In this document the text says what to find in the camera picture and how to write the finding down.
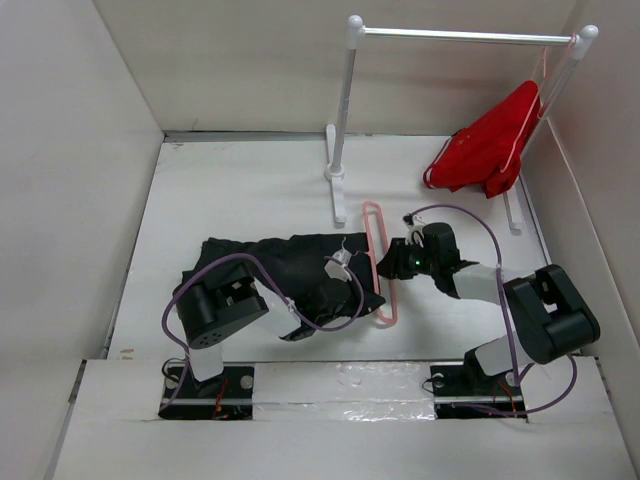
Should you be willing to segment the black trousers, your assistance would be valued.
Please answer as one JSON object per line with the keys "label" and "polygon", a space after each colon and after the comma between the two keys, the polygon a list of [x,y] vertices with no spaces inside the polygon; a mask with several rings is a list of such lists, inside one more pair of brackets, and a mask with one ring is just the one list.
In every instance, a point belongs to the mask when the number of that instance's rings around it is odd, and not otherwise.
{"label": "black trousers", "polygon": [[[202,244],[195,267],[182,273],[182,282],[187,283],[209,264],[226,256],[234,256],[234,259],[201,276],[198,283],[209,288],[235,266],[243,265],[249,275],[264,287],[273,292],[281,291],[287,298],[286,293],[290,290],[329,279],[324,270],[326,258],[340,249],[343,240],[344,246],[352,253],[365,250],[366,236],[362,232],[346,235],[303,234],[288,239],[268,238],[257,242],[210,238]],[[356,274],[365,276],[362,283],[373,290],[370,264],[363,254],[354,256],[349,267]]]}

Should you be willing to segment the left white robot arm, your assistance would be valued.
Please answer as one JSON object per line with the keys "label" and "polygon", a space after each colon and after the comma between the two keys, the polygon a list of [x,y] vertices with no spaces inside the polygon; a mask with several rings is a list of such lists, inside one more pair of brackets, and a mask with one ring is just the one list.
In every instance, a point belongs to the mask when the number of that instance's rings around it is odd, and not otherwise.
{"label": "left white robot arm", "polygon": [[269,259],[232,254],[184,271],[172,308],[181,322],[188,384],[201,396],[222,387],[217,349],[242,329],[263,322],[286,342],[335,332],[386,303],[365,262],[327,258]]}

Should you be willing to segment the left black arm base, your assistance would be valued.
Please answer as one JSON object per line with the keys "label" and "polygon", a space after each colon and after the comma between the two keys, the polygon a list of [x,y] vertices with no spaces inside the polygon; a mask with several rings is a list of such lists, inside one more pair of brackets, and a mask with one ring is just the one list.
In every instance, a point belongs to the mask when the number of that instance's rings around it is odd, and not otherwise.
{"label": "left black arm base", "polygon": [[182,370],[181,362],[170,362],[165,367],[160,418],[179,421],[253,419],[254,365],[227,365],[220,375],[206,381],[198,381],[188,373],[176,398],[164,407],[176,392]]}

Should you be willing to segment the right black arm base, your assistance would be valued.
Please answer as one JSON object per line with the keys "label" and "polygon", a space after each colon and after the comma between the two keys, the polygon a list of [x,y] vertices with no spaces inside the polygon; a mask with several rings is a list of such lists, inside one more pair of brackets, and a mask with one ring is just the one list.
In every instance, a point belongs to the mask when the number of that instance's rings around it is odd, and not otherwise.
{"label": "right black arm base", "polygon": [[422,388],[433,396],[438,420],[526,417],[521,388],[510,386],[504,372],[487,376],[474,351],[462,360],[432,363]]}

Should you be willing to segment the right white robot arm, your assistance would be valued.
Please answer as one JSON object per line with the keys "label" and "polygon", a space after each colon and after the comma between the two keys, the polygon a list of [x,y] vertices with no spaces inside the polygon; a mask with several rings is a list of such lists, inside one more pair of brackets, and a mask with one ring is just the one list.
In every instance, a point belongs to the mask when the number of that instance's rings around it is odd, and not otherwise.
{"label": "right white robot arm", "polygon": [[511,322],[507,333],[466,352],[456,375],[476,394],[494,387],[499,376],[513,369],[513,361],[546,365],[601,336],[599,322],[562,267],[550,264],[530,275],[504,277],[496,267],[462,259],[446,223],[416,227],[407,239],[394,238],[377,272],[389,280],[427,275],[451,298],[501,307]]}

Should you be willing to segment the red garment on hanger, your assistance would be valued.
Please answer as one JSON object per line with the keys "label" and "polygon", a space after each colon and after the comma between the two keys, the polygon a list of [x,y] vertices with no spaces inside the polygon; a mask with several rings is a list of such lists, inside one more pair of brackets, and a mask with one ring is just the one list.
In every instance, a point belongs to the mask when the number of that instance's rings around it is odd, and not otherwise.
{"label": "red garment on hanger", "polygon": [[[524,148],[517,147],[504,173],[500,167],[507,161],[536,85],[525,81],[473,124],[452,135],[423,173],[424,185],[452,192],[479,186],[488,199],[511,189],[520,173]],[[530,122],[524,135],[527,143],[534,129]]]}

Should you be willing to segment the pink hanger with garment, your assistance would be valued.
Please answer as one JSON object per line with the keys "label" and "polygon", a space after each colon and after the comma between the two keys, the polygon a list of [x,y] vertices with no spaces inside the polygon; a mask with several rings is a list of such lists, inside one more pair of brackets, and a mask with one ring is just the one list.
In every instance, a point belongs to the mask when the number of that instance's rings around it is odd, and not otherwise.
{"label": "pink hanger with garment", "polygon": [[524,139],[525,132],[530,122],[533,122],[533,128],[547,114],[547,110],[551,107],[553,101],[559,95],[561,87],[565,84],[565,79],[569,75],[576,60],[576,55],[581,49],[582,40],[579,34],[573,34],[562,55],[556,64],[547,69],[548,48],[544,47],[536,61],[530,80],[534,82],[538,73],[541,73],[541,82],[536,85],[536,93],[532,101],[528,104],[526,115],[521,123],[520,130],[515,136],[511,145],[511,150],[506,163],[500,167],[500,172],[504,173],[511,165],[515,158],[518,146],[526,147],[527,141]]}

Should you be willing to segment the white metal clothes rack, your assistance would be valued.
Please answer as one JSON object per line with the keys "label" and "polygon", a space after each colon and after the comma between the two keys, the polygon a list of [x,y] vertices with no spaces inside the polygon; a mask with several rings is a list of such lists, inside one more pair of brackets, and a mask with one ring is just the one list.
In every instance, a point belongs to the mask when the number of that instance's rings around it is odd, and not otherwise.
{"label": "white metal clothes rack", "polygon": [[324,176],[330,185],[332,200],[332,217],[334,225],[342,228],[347,222],[347,210],[344,194],[345,170],[342,164],[344,139],[346,134],[350,95],[352,91],[354,67],[359,42],[366,38],[393,39],[425,39],[434,41],[450,41],[464,43],[505,44],[538,47],[563,47],[565,56],[560,61],[562,68],[559,74],[546,74],[546,79],[554,80],[553,87],[542,103],[539,121],[545,122],[561,92],[571,78],[578,64],[586,56],[592,43],[599,35],[595,25],[586,25],[580,32],[570,36],[495,33],[451,30],[425,30],[370,27],[364,24],[358,15],[352,15],[347,22],[346,62],[342,77],[342,86],[336,124],[328,124],[325,128],[327,165]]}

